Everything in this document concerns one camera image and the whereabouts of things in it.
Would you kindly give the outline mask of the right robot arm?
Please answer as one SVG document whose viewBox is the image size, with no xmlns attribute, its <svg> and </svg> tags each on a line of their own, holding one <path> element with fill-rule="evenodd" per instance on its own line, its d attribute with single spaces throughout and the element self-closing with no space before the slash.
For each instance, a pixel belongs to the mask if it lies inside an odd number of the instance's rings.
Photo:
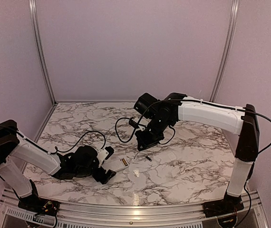
<svg viewBox="0 0 271 228">
<path fill-rule="evenodd" d="M 157 145 L 164 139 L 164 130 L 173 127 L 178 121 L 205 124 L 237 135 L 239 140 L 234 167 L 224 199 L 219 202 L 219 209 L 228 213 L 237 206 L 237 199 L 259 153 L 260 132 L 253 105 L 227 106 L 180 93 L 171 93 L 164 100 L 158 100 L 144 93 L 136 101 L 134 109 L 150 121 L 144 130 L 135 132 L 139 151 Z"/>
</svg>

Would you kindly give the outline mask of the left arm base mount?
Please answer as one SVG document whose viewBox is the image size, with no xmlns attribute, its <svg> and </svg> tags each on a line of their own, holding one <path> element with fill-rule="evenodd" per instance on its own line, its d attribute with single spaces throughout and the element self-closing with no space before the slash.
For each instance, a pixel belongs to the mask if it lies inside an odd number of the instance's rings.
<svg viewBox="0 0 271 228">
<path fill-rule="evenodd" d="M 21 209 L 49 216 L 56 216 L 59 206 L 60 203 L 56 200 L 40 198 L 37 196 L 20 198 L 18 203 L 18 207 Z"/>
</svg>

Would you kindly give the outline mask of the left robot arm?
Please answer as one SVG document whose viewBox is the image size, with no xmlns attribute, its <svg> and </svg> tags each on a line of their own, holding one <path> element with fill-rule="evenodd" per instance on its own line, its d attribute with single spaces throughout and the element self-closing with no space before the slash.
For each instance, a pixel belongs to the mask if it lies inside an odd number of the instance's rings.
<svg viewBox="0 0 271 228">
<path fill-rule="evenodd" d="M 106 170 L 102 165 L 113 153 L 110 146 L 96 150 L 88 145 L 67 154 L 49 152 L 22 134 L 15 121 L 0 123 L 0 177 L 32 211 L 40 211 L 44 205 L 43 200 L 34 182 L 22 174 L 12 157 L 34 165 L 58 180 L 91 176 L 97 182 L 106 184 L 116 172 Z"/>
</svg>

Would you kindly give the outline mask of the white battery cover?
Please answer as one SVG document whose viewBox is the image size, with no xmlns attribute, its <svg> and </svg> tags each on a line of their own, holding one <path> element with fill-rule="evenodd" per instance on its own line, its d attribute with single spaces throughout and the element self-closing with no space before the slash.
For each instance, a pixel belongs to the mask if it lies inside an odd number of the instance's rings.
<svg viewBox="0 0 271 228">
<path fill-rule="evenodd" d="M 169 159 L 170 159 L 171 161 L 176 160 L 176 155 L 175 155 L 173 152 L 168 153 L 167 156 L 169 157 Z"/>
</svg>

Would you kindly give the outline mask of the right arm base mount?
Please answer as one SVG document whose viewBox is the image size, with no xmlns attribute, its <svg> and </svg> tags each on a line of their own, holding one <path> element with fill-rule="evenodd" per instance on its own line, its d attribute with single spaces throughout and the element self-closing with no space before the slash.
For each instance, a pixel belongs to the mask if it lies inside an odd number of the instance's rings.
<svg viewBox="0 0 271 228">
<path fill-rule="evenodd" d="M 203 212 L 206 218 L 235 213 L 243 209 L 244 205 L 241 197 L 220 199 L 203 203 Z"/>
</svg>

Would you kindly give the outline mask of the white remote control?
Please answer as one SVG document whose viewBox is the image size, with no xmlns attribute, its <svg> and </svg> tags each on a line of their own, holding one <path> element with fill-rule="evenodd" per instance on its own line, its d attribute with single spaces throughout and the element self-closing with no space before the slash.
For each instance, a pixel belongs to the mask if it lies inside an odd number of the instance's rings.
<svg viewBox="0 0 271 228">
<path fill-rule="evenodd" d="M 113 160 L 113 161 L 108 161 L 108 162 L 104 163 L 104 164 L 102 165 L 102 167 L 103 167 L 104 169 L 107 169 L 107 170 L 113 170 L 113 171 L 115 171 L 115 172 L 124 170 L 124 169 L 126 169 L 126 168 L 129 167 L 129 166 L 128 166 L 128 167 L 125 167 L 125 166 L 121 163 L 120 160 L 121 160 L 121 159 L 117 159 L 117 160 Z"/>
</svg>

